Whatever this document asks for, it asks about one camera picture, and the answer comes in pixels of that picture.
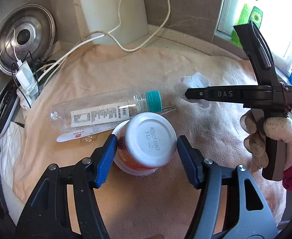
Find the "window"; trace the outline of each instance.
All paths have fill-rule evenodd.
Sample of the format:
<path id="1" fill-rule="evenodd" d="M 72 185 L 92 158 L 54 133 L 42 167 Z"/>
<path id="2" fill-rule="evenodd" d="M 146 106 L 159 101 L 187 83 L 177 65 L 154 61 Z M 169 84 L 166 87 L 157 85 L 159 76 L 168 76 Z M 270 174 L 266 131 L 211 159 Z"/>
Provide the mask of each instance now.
<path id="1" fill-rule="evenodd" d="M 251 7 L 257 6 L 263 12 L 260 31 L 272 51 L 275 65 L 289 76 L 292 70 L 292 0 L 224 0 L 217 31 L 231 39 L 233 25 L 246 3 L 252 3 Z"/>

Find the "white cutting board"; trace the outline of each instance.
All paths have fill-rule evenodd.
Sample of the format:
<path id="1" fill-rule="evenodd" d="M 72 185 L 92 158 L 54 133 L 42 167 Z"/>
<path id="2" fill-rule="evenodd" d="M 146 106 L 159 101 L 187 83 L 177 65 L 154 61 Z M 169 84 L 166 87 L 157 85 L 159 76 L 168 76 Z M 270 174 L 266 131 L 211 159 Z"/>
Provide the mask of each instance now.
<path id="1" fill-rule="evenodd" d="M 95 30 L 110 31 L 119 24 L 119 0 L 80 0 L 87 33 Z M 121 27 L 112 34 L 126 45 L 148 34 L 148 24 L 144 0 L 122 0 L 120 7 Z M 109 37 L 94 41 L 96 44 L 114 44 Z"/>

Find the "black knob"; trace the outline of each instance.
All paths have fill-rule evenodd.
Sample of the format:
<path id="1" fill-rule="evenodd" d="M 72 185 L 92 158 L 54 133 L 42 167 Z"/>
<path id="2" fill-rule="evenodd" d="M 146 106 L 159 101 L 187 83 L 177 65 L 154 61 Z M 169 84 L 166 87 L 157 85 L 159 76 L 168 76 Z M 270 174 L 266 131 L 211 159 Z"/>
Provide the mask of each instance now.
<path id="1" fill-rule="evenodd" d="M 25 43 L 27 43 L 30 39 L 30 32 L 28 29 L 23 29 L 18 33 L 17 36 L 17 42 L 20 45 L 24 45 Z"/>

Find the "green dish soap bottle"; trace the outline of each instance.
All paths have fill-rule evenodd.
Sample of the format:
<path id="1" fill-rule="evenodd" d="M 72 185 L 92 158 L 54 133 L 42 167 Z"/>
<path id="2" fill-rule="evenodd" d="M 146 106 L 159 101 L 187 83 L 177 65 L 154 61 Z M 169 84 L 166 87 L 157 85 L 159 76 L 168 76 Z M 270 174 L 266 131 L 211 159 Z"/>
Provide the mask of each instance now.
<path id="1" fill-rule="evenodd" d="M 250 0 L 249 3 L 245 3 L 239 19 L 237 19 L 235 25 L 242 25 L 250 22 L 250 20 L 253 20 L 258 28 L 261 26 L 262 17 L 263 17 L 263 11 L 261 11 L 256 5 L 258 5 L 259 0 Z M 238 37 L 238 34 L 233 29 L 231 34 L 231 41 L 236 44 L 238 47 L 242 48 L 242 45 L 240 43 L 240 39 Z"/>

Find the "green label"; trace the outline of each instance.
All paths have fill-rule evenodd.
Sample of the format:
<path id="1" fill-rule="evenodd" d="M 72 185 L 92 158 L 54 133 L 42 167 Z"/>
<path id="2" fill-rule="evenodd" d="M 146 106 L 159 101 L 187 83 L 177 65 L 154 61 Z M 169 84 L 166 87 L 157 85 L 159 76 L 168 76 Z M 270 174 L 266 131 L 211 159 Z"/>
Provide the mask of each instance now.
<path id="1" fill-rule="evenodd" d="M 255 25 L 258 28 L 260 28 L 261 22 L 262 22 L 262 17 L 263 17 L 263 11 L 261 11 L 258 7 L 254 6 L 252 8 L 248 22 L 250 22 L 250 20 L 252 20 L 252 21 L 254 21 Z"/>

